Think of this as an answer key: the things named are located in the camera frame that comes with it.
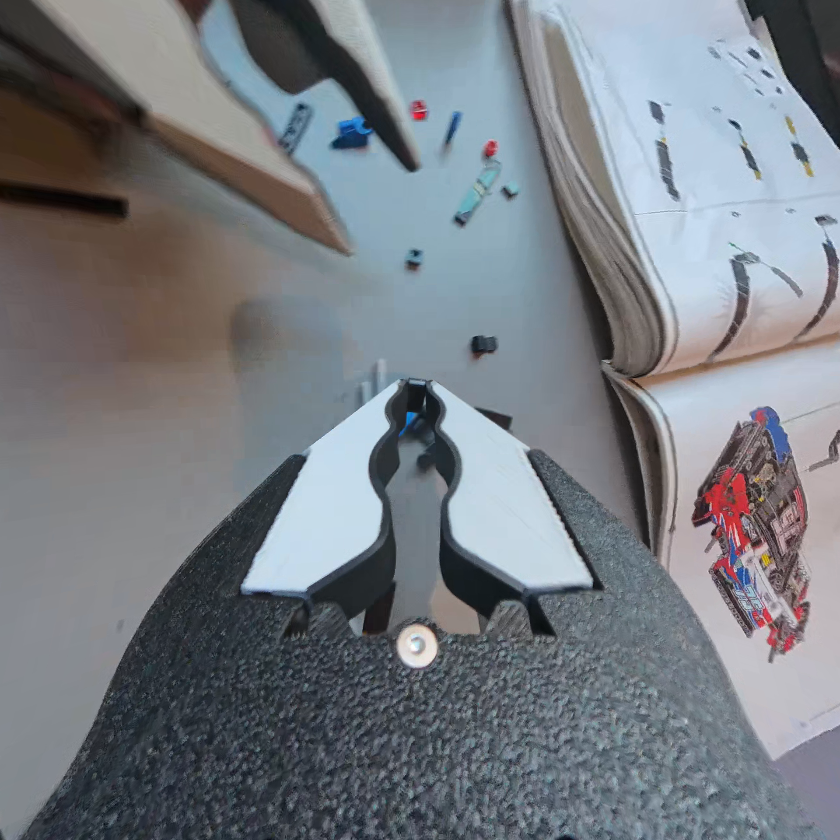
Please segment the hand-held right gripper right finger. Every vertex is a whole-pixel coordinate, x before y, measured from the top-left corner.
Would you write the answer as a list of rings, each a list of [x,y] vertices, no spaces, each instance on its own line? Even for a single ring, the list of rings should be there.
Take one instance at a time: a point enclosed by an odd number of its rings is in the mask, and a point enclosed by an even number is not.
[[[594,575],[532,464],[532,450],[435,381],[426,383],[440,508],[439,567],[487,621],[519,604],[533,634],[553,634],[540,597],[590,591]]]

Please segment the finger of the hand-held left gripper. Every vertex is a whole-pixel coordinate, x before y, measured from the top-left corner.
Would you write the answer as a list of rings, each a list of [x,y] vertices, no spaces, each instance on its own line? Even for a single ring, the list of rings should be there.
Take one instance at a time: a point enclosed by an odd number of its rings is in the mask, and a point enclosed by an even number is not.
[[[51,24],[140,107],[143,126],[193,168],[344,256],[353,246],[318,180],[207,64],[177,2],[40,1]]]
[[[251,58],[281,90],[298,94],[324,80],[337,82],[402,166],[419,170],[405,102],[363,2],[229,4]]]

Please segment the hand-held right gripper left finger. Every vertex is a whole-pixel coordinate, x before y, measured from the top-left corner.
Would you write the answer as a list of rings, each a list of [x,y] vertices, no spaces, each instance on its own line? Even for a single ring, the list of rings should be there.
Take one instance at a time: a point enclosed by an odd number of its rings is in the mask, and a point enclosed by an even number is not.
[[[242,595],[333,603],[355,617],[387,593],[396,543],[386,488],[410,391],[406,380],[388,385],[306,450]]]

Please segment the grey desk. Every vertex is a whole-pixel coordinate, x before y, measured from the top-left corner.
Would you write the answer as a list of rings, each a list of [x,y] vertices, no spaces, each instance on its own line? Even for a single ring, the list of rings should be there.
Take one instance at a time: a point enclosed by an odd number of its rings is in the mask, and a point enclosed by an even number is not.
[[[316,117],[294,162],[327,165],[354,256],[147,129],[92,169],[128,218],[2,205],[2,831],[823,838],[652,552],[508,3],[371,5],[432,114],[408,174],[375,133],[328,151],[328,120],[360,114],[337,82],[301,97]],[[461,227],[488,140],[501,172]],[[477,334],[498,351],[474,356]],[[304,453],[379,359],[386,387],[435,381],[512,416],[594,575],[540,597],[553,633],[514,602],[487,621],[443,582],[428,420],[386,488],[387,593],[355,617],[241,594]]]

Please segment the blue angled brick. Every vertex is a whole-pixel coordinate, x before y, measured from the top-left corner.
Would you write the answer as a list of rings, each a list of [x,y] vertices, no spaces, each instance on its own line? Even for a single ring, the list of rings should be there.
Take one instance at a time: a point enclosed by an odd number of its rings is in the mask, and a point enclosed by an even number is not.
[[[364,117],[340,121],[336,136],[330,148],[336,151],[358,150],[366,148],[373,136],[372,126]]]

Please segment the long black beam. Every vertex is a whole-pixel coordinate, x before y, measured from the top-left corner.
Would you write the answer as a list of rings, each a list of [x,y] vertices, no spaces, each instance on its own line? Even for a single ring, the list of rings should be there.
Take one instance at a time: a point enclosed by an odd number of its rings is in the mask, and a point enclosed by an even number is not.
[[[277,139],[279,147],[288,155],[293,155],[296,152],[303,135],[308,130],[313,113],[312,106],[307,102],[298,101],[295,103],[287,124]]]

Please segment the long black tile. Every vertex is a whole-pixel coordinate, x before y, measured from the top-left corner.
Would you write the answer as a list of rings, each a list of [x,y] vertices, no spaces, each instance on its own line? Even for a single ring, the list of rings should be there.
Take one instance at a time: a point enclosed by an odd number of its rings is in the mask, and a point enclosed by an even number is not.
[[[470,186],[467,194],[458,205],[454,222],[463,227],[474,216],[478,207],[483,203],[491,188],[495,185],[501,173],[501,163],[490,159],[482,168],[476,180]]]

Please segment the open instruction booklet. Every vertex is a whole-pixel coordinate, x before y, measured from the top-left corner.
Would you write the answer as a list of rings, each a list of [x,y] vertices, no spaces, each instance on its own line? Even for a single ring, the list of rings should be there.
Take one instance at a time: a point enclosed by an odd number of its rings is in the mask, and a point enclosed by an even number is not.
[[[838,147],[739,2],[508,2],[652,552],[771,758],[838,727]]]

